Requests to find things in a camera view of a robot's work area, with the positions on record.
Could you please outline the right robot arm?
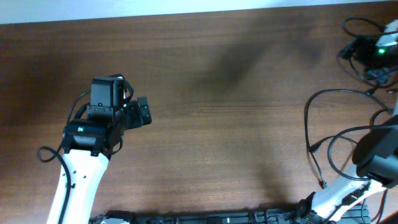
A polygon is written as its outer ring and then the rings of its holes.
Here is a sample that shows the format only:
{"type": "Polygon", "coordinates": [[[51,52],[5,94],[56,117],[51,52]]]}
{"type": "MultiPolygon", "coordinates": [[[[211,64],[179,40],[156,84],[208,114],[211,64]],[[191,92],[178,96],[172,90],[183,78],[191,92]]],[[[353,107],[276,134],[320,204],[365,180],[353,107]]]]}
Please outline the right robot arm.
{"type": "MultiPolygon", "coordinates": [[[[397,32],[358,35],[340,55],[349,60],[358,54],[359,61],[368,69],[381,71],[385,77],[389,77],[397,71],[396,45],[397,32]]],[[[358,126],[329,137],[328,162],[339,178],[332,185],[323,185],[321,191],[302,200],[292,217],[293,223],[336,223],[368,196],[397,185],[397,110],[388,108],[369,92],[364,92],[363,96],[374,100],[391,114],[391,118],[379,125],[371,123],[358,126]],[[343,139],[346,133],[361,129],[367,129],[369,133],[356,143],[353,165],[345,174],[333,162],[333,145],[337,139],[343,139]]]]}

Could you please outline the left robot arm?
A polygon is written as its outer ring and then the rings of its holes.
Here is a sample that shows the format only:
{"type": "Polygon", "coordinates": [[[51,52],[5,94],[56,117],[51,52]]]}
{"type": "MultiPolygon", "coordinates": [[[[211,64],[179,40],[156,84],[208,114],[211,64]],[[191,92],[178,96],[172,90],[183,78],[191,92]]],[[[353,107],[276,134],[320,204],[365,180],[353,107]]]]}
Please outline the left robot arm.
{"type": "Polygon", "coordinates": [[[47,223],[88,223],[95,195],[115,146],[124,132],[151,124],[146,97],[133,100],[134,90],[121,75],[96,77],[90,102],[68,117],[59,151],[60,178],[47,223]]]}

